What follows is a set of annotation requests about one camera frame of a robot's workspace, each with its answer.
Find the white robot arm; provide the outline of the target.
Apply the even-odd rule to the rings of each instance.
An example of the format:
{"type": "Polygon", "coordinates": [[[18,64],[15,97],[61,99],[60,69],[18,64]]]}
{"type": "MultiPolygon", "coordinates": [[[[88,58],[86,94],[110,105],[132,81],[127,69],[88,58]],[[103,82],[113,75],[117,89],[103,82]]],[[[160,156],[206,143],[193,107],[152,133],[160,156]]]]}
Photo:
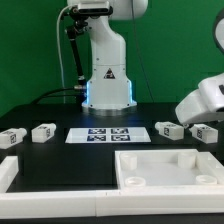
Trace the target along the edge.
{"type": "MultiPolygon", "coordinates": [[[[126,76],[126,43],[110,20],[144,15],[148,0],[67,0],[74,31],[86,31],[92,47],[92,76],[86,83],[87,113],[116,116],[133,110],[132,83],[126,76]]],[[[224,120],[224,73],[206,78],[175,108],[183,125],[224,120]]]]}

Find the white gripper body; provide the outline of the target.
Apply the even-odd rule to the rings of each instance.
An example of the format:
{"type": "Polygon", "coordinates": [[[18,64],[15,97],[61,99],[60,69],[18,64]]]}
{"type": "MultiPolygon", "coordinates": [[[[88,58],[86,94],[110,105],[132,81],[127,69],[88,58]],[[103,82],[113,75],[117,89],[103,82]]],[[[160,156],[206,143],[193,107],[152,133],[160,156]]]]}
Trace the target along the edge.
{"type": "Polygon", "coordinates": [[[188,94],[175,108],[182,125],[224,120],[224,112],[211,112],[198,89],[188,94]]]}

